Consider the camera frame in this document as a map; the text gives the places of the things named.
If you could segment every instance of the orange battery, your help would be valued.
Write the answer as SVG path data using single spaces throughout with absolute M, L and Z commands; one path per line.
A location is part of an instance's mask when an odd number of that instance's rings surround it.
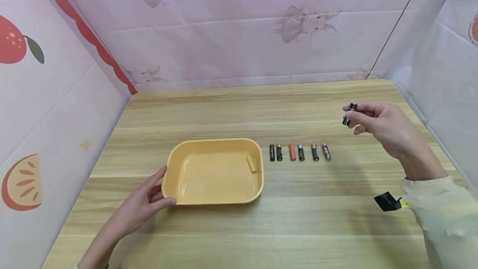
M 289 155 L 292 161 L 295 161 L 295 146 L 293 143 L 289 143 Z

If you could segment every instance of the sleeve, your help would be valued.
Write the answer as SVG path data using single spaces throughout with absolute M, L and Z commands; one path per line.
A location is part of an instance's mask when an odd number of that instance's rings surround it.
M 478 204 L 451 177 L 404 180 L 403 199 L 422 228 L 433 269 L 469 269 L 478 264 Z

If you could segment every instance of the black tape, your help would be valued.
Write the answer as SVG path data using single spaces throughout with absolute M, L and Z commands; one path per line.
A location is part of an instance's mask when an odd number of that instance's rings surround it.
M 402 204 L 400 204 L 400 198 L 396 200 L 388 191 L 374 197 L 373 199 L 375 202 L 377 202 L 378 206 L 380 206 L 380 209 L 382 209 L 383 212 L 402 208 Z

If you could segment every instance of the aa battery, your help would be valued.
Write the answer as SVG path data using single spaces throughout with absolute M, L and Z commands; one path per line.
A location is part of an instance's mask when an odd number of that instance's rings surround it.
M 330 156 L 330 151 L 328 150 L 328 146 L 327 144 L 322 144 L 322 150 L 324 151 L 324 156 L 326 156 L 326 160 L 330 160 L 332 159 L 332 157 Z
M 271 161 L 276 161 L 276 154 L 274 153 L 274 145 L 271 144 L 269 146 L 269 156 L 271 157 Z
M 312 158 L 314 158 L 314 161 L 319 160 L 319 153 L 317 152 L 317 145 L 315 143 L 312 143 L 310 145 L 310 148 L 312 150 Z
M 277 161 L 282 161 L 282 145 L 280 143 L 276 146 L 277 150 Z
M 301 143 L 298 144 L 298 152 L 299 152 L 299 160 L 304 161 L 305 160 L 304 146 Z
M 355 111 L 356 108 L 357 108 L 357 104 L 355 104 L 355 103 L 350 103 L 350 105 L 349 105 L 349 110 Z M 348 117 L 344 117 L 344 120 L 342 121 L 342 124 L 348 126 L 348 125 L 350 124 L 349 118 L 348 118 Z
M 295 146 L 293 143 L 289 143 L 289 156 L 291 161 L 295 161 Z

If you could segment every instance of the black battery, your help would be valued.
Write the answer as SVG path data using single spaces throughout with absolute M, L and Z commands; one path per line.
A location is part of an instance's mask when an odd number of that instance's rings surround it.
M 274 152 L 273 144 L 269 146 L 269 156 L 271 157 L 271 161 L 276 161 L 276 153 Z
M 357 104 L 355 103 L 350 103 L 349 105 L 349 110 L 352 110 L 352 111 L 355 111 L 355 109 L 357 108 Z M 348 117 L 344 117 L 344 120 L 342 121 L 342 124 L 348 126 L 350 124 L 350 120 Z
M 301 143 L 298 144 L 298 152 L 299 152 L 299 161 L 304 161 L 305 160 L 304 146 Z

